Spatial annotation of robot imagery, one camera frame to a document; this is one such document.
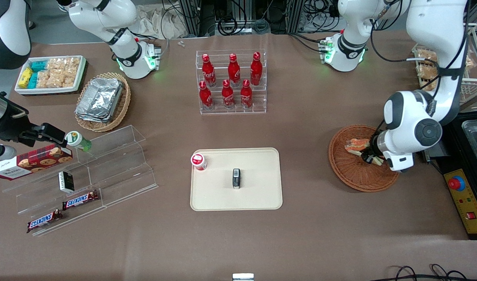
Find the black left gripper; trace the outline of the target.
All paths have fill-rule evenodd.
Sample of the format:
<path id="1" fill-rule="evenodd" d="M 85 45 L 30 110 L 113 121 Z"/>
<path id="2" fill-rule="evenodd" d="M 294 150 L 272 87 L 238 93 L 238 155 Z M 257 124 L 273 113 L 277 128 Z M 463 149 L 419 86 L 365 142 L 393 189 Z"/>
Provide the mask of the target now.
<path id="1" fill-rule="evenodd" d="M 383 153 L 379 148 L 379 137 L 381 137 L 382 134 L 385 134 L 385 132 L 375 132 L 369 142 L 369 151 L 362 151 L 361 158 L 367 164 L 372 164 L 373 158 L 374 163 L 378 166 L 382 166 L 384 164 L 385 159 L 382 158 Z"/>

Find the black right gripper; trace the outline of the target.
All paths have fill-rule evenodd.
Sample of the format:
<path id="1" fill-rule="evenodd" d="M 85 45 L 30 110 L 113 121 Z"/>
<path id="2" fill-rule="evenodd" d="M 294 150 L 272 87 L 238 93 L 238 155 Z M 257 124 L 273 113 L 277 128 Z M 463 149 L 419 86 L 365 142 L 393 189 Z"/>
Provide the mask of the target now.
<path id="1" fill-rule="evenodd" d="M 28 119 L 28 110 L 12 102 L 8 102 L 0 119 L 0 139 L 5 142 L 19 142 L 29 147 L 33 147 L 35 142 L 49 142 L 60 147 L 67 144 L 64 131 L 49 123 L 32 126 Z"/>

